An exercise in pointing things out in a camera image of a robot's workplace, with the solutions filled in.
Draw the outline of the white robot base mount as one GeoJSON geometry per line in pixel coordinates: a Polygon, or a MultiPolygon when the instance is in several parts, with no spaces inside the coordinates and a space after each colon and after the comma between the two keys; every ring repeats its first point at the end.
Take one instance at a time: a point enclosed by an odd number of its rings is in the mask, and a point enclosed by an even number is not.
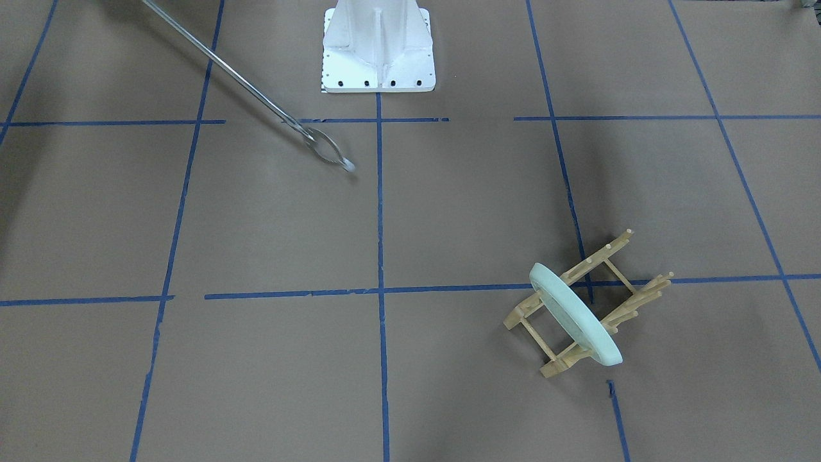
{"type": "Polygon", "coordinates": [[[431,92],[434,41],[416,1],[339,1],[323,17],[321,90],[431,92]]]}

